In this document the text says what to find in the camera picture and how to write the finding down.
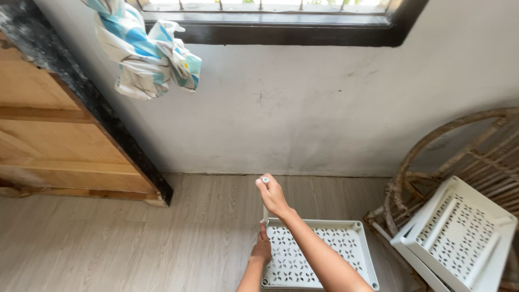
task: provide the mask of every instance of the wood-grain floor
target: wood-grain floor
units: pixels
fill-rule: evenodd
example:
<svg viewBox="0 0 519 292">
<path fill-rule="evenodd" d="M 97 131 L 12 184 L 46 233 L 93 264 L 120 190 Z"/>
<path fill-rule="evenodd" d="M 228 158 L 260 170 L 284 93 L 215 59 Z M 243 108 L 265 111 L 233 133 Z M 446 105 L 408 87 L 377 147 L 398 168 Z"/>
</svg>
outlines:
<svg viewBox="0 0 519 292">
<path fill-rule="evenodd" d="M 175 190 L 170 208 L 100 198 L 0 197 L 0 291 L 233 292 L 262 217 L 256 176 L 166 179 Z M 329 220 L 361 220 L 382 203 L 387 182 L 277 179 L 302 218 Z M 366 230 L 380 291 L 416 288 Z"/>
</svg>

